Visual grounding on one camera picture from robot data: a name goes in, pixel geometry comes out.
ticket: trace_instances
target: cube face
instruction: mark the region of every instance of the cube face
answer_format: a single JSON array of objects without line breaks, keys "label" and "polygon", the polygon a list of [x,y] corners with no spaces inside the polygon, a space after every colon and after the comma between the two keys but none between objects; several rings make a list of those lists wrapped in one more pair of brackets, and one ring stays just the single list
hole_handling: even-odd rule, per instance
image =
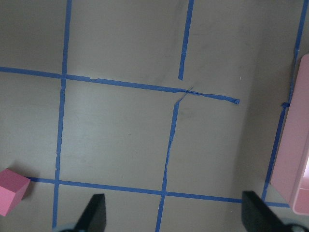
[{"label": "cube face", "polygon": [[30,183],[28,178],[5,169],[0,172],[0,214],[6,216],[23,198]]}]

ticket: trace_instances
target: gray floor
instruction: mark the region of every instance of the gray floor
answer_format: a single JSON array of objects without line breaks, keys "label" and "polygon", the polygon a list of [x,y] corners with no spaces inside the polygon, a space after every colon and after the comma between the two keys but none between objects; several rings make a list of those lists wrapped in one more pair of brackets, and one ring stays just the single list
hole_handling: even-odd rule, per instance
[{"label": "gray floor", "polygon": [[[173,108],[183,93],[67,78],[57,180],[66,74],[240,99],[236,105],[188,94],[180,102],[166,191],[192,197],[165,197],[160,231],[245,231],[241,204],[232,201],[243,190],[262,195],[288,99],[302,1],[195,0],[183,81],[187,0],[73,0],[67,73],[66,2],[0,5],[0,170],[38,178],[0,217],[0,231],[51,231],[53,223],[75,222],[94,193],[106,195],[106,232],[156,229]],[[307,17],[299,57],[309,49],[308,23]],[[266,201],[286,203],[272,186]],[[271,209],[284,222],[309,226],[290,208]]]}]

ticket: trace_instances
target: pink bin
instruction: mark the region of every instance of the pink bin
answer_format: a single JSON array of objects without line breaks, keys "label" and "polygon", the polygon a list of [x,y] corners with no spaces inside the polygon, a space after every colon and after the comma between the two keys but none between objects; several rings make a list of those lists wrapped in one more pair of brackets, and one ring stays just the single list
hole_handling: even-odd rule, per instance
[{"label": "pink bin", "polygon": [[302,57],[270,183],[296,214],[309,215],[309,54]]},{"label": "pink bin", "polygon": [[0,215],[6,216],[17,206],[29,183],[28,178],[9,169],[0,172]]}]

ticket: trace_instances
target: pink box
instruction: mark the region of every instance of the pink box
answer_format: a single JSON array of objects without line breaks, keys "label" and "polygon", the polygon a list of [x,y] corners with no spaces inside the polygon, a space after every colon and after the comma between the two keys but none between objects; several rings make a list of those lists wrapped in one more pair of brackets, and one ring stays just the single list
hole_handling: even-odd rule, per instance
[{"label": "pink box", "polygon": [[6,216],[17,206],[29,183],[28,178],[9,169],[0,172],[0,215]]},{"label": "pink box", "polygon": [[302,57],[270,183],[296,214],[309,215],[309,54]]}]

